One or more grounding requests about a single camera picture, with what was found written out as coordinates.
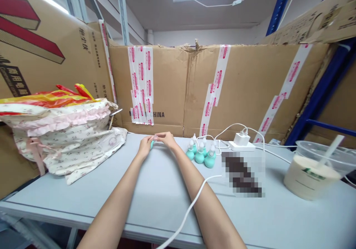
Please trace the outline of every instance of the forearm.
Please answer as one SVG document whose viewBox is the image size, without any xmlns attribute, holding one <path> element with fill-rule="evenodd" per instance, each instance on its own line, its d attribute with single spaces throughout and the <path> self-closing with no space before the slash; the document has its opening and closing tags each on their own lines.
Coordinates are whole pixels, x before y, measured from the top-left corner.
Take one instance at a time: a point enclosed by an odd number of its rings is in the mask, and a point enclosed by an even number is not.
<svg viewBox="0 0 356 249">
<path fill-rule="evenodd" d="M 116 249 L 125 226 L 143 158 L 136 156 L 80 242 L 79 249 Z"/>
<path fill-rule="evenodd" d="M 179 146 L 172 148 L 172 151 L 177 158 L 190 198 L 193 200 L 204 181 L 204 177 Z M 194 205 L 194 211 L 207 248 L 246 248 L 208 183 L 201 191 Z"/>
</svg>

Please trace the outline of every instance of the blue metal shelf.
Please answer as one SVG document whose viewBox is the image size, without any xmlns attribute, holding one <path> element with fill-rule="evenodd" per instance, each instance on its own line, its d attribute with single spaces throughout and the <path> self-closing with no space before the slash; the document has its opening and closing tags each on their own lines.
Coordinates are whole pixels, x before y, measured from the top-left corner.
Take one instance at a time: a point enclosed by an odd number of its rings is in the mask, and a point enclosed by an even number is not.
<svg viewBox="0 0 356 249">
<path fill-rule="evenodd" d="M 287 2 L 288 0 L 277 0 L 266 36 L 278 29 Z M 303 140 L 312 126 L 319 126 L 346 135 L 356 136 L 356 131 L 317 120 L 356 59 L 356 38 L 341 41 L 339 45 L 323 77 L 316 86 L 308 105 L 293 127 L 285 143 L 286 145 L 294 145 L 297 140 Z"/>
<path fill-rule="evenodd" d="M 266 36 L 272 34 L 278 29 L 279 22 L 281 21 L 284 9 L 287 5 L 288 0 L 277 0 L 276 6 L 274 7 L 270 25 L 268 26 Z"/>
</svg>

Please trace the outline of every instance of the cardboard wall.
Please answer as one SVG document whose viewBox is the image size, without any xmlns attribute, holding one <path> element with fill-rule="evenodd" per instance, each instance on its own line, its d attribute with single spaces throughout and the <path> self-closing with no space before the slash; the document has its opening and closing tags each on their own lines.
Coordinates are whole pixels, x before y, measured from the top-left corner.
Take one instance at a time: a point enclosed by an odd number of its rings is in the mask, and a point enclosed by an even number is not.
<svg viewBox="0 0 356 249">
<path fill-rule="evenodd" d="M 356 131 L 356 61 L 340 82 L 318 121 Z M 338 132 L 313 126 L 305 140 L 330 145 Z M 341 146 L 356 149 L 356 137 L 346 135 Z"/>
<path fill-rule="evenodd" d="M 154 134 L 170 131 L 183 136 L 185 91 L 189 53 L 184 49 L 152 46 L 154 125 L 135 124 L 131 121 L 131 78 L 128 47 L 110 47 L 111 64 L 118 95 L 122 126 L 133 133 Z"/>
<path fill-rule="evenodd" d="M 0 0 L 0 98 L 84 84 L 113 100 L 99 23 L 89 25 L 44 0 Z"/>
<path fill-rule="evenodd" d="M 216 136 L 233 123 L 256 130 L 276 95 L 280 94 L 300 45 L 231 46 L 220 101 L 213 107 L 208 134 Z M 284 100 L 266 134 L 282 140 L 302 108 L 328 49 L 314 44 L 288 100 Z M 132 123 L 128 48 L 111 47 L 113 74 L 123 127 L 134 133 L 171 131 L 191 137 L 200 132 L 208 85 L 214 81 L 220 46 L 191 48 L 153 47 L 154 126 Z M 232 127 L 221 138 L 232 140 L 241 127 Z M 253 140 L 255 133 L 250 132 Z"/>
<path fill-rule="evenodd" d="M 324 0 L 260 44 L 332 43 L 356 36 L 355 0 Z"/>
<path fill-rule="evenodd" d="M 7 125 L 0 126 L 0 200 L 22 184 L 40 175 L 36 163 L 19 154 L 12 130 Z"/>
<path fill-rule="evenodd" d="M 217 107 L 212 108 L 208 134 L 216 136 L 233 123 L 258 130 L 274 96 L 279 95 L 299 45 L 231 46 Z M 301 69 L 291 95 L 283 100 L 265 136 L 282 140 L 300 111 L 324 59 L 328 45 L 315 44 Z M 220 46 L 199 49 L 188 73 L 184 136 L 198 134 L 209 83 L 214 81 Z M 220 136 L 233 140 L 240 126 Z M 249 132 L 251 140 L 255 133 Z"/>
</svg>

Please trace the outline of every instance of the red and white tape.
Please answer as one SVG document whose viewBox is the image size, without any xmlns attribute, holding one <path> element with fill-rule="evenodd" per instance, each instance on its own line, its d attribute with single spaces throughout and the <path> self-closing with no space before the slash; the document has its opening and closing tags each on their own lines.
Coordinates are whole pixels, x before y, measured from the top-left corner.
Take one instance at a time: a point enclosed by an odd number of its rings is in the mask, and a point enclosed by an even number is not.
<svg viewBox="0 0 356 249">
<path fill-rule="evenodd" d="M 145 46 L 128 47 L 128 56 L 134 113 L 132 122 L 153 125 L 153 49 Z"/>
<path fill-rule="evenodd" d="M 118 101 L 117 101 L 117 97 L 116 97 L 114 77 L 112 74 L 112 67 L 111 67 L 111 61 L 110 61 L 110 55 L 109 55 L 109 46 L 108 46 L 108 40 L 106 38 L 106 30 L 105 30 L 104 20 L 99 19 L 99 26 L 100 26 L 101 36 L 103 38 L 103 43 L 104 43 L 106 62 L 108 63 L 108 66 L 109 66 L 109 77 L 110 77 L 110 84 L 111 84 L 113 100 L 114 100 L 114 103 L 117 103 Z"/>
<path fill-rule="evenodd" d="M 199 136 L 203 136 L 208 133 L 208 126 L 209 126 L 212 108 L 213 106 L 218 106 L 230 51 L 231 51 L 231 45 L 220 45 L 218 63 L 216 65 L 215 76 L 214 76 L 214 82 L 209 84 L 207 95 L 205 97 L 205 104 L 204 104 L 203 115 L 200 123 Z"/>
<path fill-rule="evenodd" d="M 289 98 L 292 88 L 297 80 L 300 70 L 302 69 L 305 63 L 305 60 L 308 57 L 312 46 L 313 45 L 311 44 L 302 44 L 299 46 L 296 56 L 294 57 L 292 65 L 290 66 L 289 71 L 287 73 L 286 79 L 284 80 L 284 83 L 282 85 L 281 92 L 278 96 L 273 97 L 273 100 L 262 120 L 261 126 L 258 129 L 258 131 L 263 136 L 267 133 L 279 107 L 281 106 L 282 101 L 284 99 Z M 255 139 L 253 140 L 254 143 L 261 141 L 262 139 L 259 135 L 256 135 Z"/>
</svg>

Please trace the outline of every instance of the table leg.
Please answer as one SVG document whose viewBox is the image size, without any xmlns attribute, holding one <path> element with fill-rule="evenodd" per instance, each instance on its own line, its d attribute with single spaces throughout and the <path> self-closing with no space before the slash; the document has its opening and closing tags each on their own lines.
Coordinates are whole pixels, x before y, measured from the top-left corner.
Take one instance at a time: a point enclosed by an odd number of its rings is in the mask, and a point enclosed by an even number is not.
<svg viewBox="0 0 356 249">
<path fill-rule="evenodd" d="M 38 249 L 60 249 L 60 247 L 34 222 L 28 219 L 9 216 L 0 212 L 0 218 L 10 224 L 26 240 Z"/>
<path fill-rule="evenodd" d="M 77 238 L 77 233 L 78 233 L 77 228 L 71 229 L 68 243 L 67 243 L 67 249 L 74 249 L 74 243 L 75 243 L 75 238 Z"/>
</svg>

